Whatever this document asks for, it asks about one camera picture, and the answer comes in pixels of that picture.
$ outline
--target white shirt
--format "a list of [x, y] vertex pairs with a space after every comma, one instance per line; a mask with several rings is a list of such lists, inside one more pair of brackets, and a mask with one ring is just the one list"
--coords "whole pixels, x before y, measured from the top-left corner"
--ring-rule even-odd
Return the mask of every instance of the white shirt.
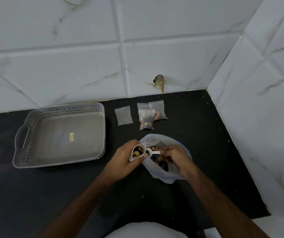
[[105, 238], [187, 238], [179, 231], [175, 231], [155, 222], [130, 223], [115, 230]]

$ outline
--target left forearm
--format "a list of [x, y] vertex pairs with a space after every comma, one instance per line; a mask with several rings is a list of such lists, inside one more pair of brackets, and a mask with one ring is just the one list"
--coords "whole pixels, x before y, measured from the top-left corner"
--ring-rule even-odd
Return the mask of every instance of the left forearm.
[[110, 185], [99, 175], [38, 237], [76, 237]]

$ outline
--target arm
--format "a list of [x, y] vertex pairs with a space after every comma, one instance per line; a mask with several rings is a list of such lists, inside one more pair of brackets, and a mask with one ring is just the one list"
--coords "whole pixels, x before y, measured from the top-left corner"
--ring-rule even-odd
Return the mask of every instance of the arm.
[[183, 147], [167, 146], [160, 150], [167, 162], [179, 166], [181, 175], [190, 183], [221, 237], [269, 238], [189, 159]]
[[131, 140], [118, 148], [102, 173], [38, 237], [76, 237], [108, 187], [142, 163], [144, 157], [129, 162], [132, 149], [139, 143]]

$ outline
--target large open plastic bag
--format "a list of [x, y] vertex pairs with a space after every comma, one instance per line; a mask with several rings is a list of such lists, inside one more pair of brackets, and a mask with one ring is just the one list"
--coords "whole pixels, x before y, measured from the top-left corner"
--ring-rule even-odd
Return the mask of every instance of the large open plastic bag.
[[[155, 146], [158, 148], [162, 148], [167, 145], [183, 146], [180, 142], [170, 137], [164, 135], [157, 135], [157, 134], [148, 134], [147, 136], [142, 138], [140, 142], [146, 143], [146, 147]], [[189, 158], [192, 160], [190, 152], [186, 148], [185, 150], [187, 151]], [[161, 181], [167, 184], [172, 184], [174, 183], [175, 180], [184, 180], [184, 178], [180, 175], [178, 171], [178, 167], [174, 164], [168, 163], [168, 172], [166, 172], [160, 166], [158, 166], [154, 161], [152, 161], [150, 157], [147, 157], [143, 161], [143, 165], [150, 172], [153, 178], [160, 179]]]

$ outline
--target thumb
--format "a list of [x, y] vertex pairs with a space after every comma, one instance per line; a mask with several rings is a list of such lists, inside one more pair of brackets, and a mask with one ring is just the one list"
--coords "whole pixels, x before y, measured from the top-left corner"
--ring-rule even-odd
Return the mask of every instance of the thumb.
[[143, 162], [143, 160], [144, 160], [147, 156], [148, 156], [148, 155], [145, 154], [144, 156], [133, 160], [132, 162], [129, 163], [129, 166], [132, 168], [132, 170], [135, 169], [136, 167], [138, 167], [138, 165], [139, 165], [140, 163]]
[[161, 155], [164, 155], [164, 156], [172, 156], [172, 151], [173, 150], [167, 150], [167, 151], [161, 151]]

